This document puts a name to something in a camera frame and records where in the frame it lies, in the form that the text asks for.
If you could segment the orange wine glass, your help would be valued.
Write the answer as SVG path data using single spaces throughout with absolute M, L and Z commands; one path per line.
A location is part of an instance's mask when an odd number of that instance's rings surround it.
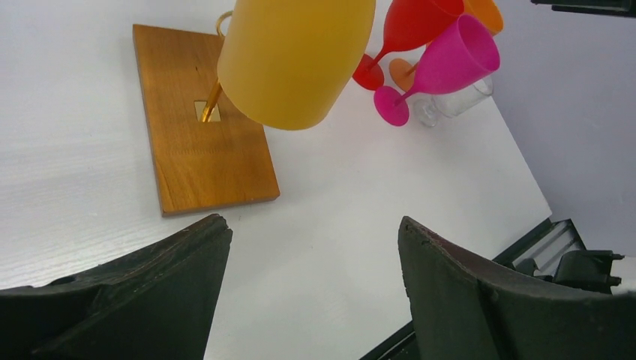
M 490 32 L 498 35 L 504 29 L 504 19 L 497 4 L 493 0 L 463 0 L 464 13 L 474 16 Z M 411 64 L 402 58 L 390 61 L 388 71 L 395 85 L 404 92 L 409 90 L 415 79 L 415 71 L 419 62 Z

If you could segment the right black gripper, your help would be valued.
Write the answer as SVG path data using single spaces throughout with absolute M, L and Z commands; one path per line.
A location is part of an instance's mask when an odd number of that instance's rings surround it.
M 552 11 L 635 18 L 635 0 L 531 0 L 534 5 L 549 5 Z

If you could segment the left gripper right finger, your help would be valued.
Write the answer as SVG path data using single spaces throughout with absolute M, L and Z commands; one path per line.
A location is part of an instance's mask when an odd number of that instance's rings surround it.
M 422 359 L 633 359 L 635 294 L 609 295 L 521 274 L 411 217 L 398 231 Z

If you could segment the clear patterned wine glass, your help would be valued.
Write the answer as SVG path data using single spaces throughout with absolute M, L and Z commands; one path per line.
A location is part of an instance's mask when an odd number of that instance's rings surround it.
M 410 110 L 416 120 L 432 128 L 442 120 L 453 119 L 465 113 L 490 98 L 493 93 L 492 76 L 486 76 L 466 88 L 449 94 L 418 95 Z

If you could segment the red wine glass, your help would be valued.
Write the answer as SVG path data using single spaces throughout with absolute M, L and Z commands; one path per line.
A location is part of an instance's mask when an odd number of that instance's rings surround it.
M 415 50 L 440 35 L 461 14 L 461 0 L 394 0 L 388 7 L 382 46 L 374 57 L 364 54 L 352 78 L 362 88 L 375 91 L 385 83 L 380 61 L 389 53 Z

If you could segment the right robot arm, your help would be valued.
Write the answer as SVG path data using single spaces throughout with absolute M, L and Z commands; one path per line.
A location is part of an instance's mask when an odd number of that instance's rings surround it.
M 635 290 L 635 3 L 511 1 L 506 121 L 554 216 L 587 247 L 557 284 Z

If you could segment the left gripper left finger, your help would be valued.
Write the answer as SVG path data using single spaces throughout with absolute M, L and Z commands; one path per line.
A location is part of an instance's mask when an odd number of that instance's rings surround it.
M 233 232 L 212 214 L 44 286 L 1 291 L 3 359 L 202 359 Z

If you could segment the gold wire rack wooden base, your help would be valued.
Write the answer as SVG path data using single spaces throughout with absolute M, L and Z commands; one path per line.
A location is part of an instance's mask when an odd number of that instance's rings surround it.
M 133 44 L 160 210 L 165 216 L 278 198 L 261 124 L 221 95 L 200 117 L 217 77 L 216 34 L 136 24 Z

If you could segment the magenta wine glass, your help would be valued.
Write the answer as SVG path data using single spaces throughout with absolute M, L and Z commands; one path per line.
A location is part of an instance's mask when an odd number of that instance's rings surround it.
M 379 115 L 400 127 L 410 119 L 407 99 L 416 94 L 446 95 L 460 91 L 500 68 L 497 44 L 477 18 L 460 15 L 423 52 L 412 86 L 403 94 L 387 85 L 373 94 Z

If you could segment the yellow wine glass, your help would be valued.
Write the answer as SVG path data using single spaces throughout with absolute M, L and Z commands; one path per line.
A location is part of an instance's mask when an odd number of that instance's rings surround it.
M 358 67 L 375 1 L 237 1 L 217 62 L 249 119 L 286 131 L 319 124 Z

